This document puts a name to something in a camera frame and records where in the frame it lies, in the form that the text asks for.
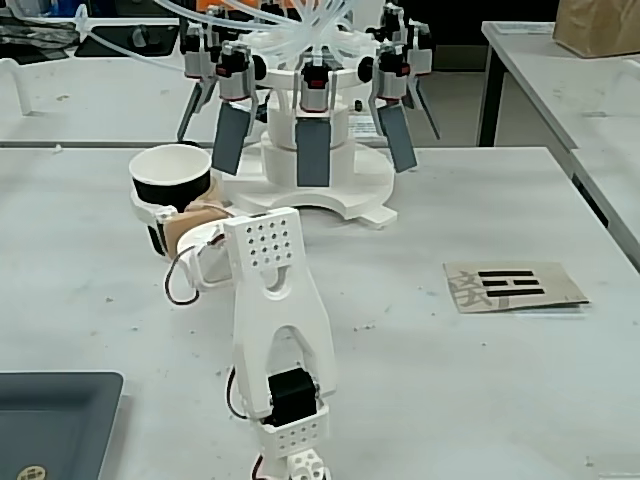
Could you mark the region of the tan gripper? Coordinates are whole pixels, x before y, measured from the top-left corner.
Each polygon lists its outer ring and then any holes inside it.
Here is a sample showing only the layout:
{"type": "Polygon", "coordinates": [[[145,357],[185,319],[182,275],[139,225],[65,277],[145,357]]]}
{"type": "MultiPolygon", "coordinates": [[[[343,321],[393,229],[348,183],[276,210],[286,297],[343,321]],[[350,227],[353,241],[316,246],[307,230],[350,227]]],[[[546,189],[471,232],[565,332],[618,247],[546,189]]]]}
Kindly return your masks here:
{"type": "Polygon", "coordinates": [[[174,206],[150,204],[142,201],[136,192],[130,193],[130,204],[136,218],[146,225],[164,225],[164,238],[169,258],[178,253],[178,242],[188,231],[213,221],[233,217],[220,202],[224,201],[222,182],[210,171],[210,186],[192,201],[186,210],[178,213],[174,206]]]}

